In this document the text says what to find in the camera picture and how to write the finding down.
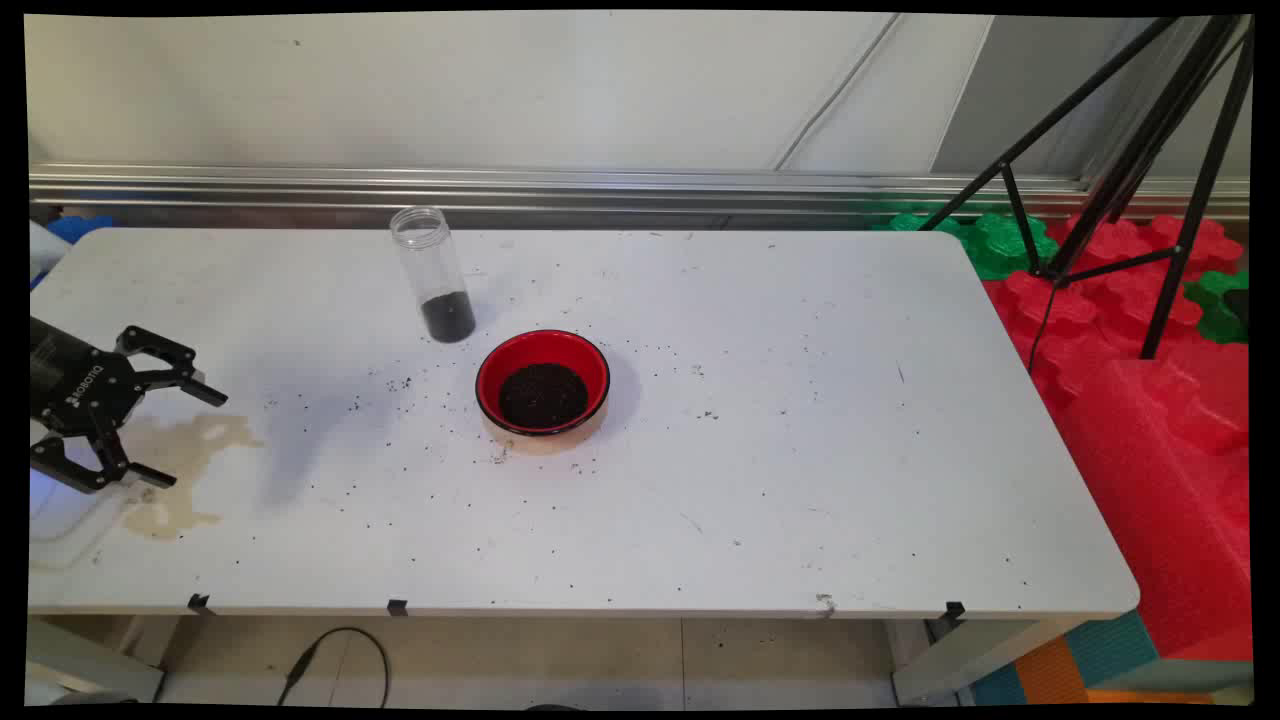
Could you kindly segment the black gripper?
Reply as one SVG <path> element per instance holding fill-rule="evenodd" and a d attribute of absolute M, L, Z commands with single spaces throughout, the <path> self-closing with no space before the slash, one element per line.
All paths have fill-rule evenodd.
<path fill-rule="evenodd" d="M 145 355 L 166 369 L 133 370 L 125 357 Z M 116 429 L 137 406 L 137 392 L 177 388 L 212 407 L 228 396 L 204 382 L 195 350 L 137 325 L 118 337 L 115 352 L 91 346 L 37 318 L 29 320 L 29 419 L 45 428 L 29 447 L 36 471 L 84 495 L 141 479 L 161 489 L 177 478 L 127 456 Z M 82 438 L 100 468 L 67 456 L 65 441 Z"/>

